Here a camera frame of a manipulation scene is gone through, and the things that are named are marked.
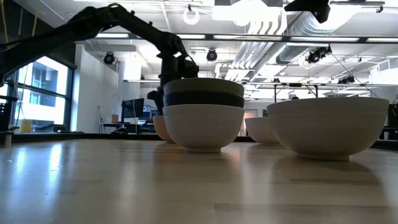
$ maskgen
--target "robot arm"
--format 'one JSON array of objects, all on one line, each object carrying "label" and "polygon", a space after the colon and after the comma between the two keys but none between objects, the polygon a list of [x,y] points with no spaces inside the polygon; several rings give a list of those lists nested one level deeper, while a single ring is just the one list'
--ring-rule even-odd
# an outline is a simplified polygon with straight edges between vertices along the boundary
[{"label": "robot arm", "polygon": [[0,86],[16,70],[34,62],[50,53],[56,47],[79,40],[95,38],[100,32],[115,26],[121,26],[133,34],[154,44],[160,51],[162,72],[160,88],[156,95],[156,104],[162,111],[163,86],[172,80],[182,77],[197,77],[199,68],[195,62],[187,60],[189,55],[185,50],[180,37],[168,32],[162,32],[152,23],[149,24],[134,15],[134,11],[127,12],[119,4],[110,4],[107,7],[87,7],[66,24],[34,37],[29,37],[8,44],[0,45],[5,50],[0,52]]}]

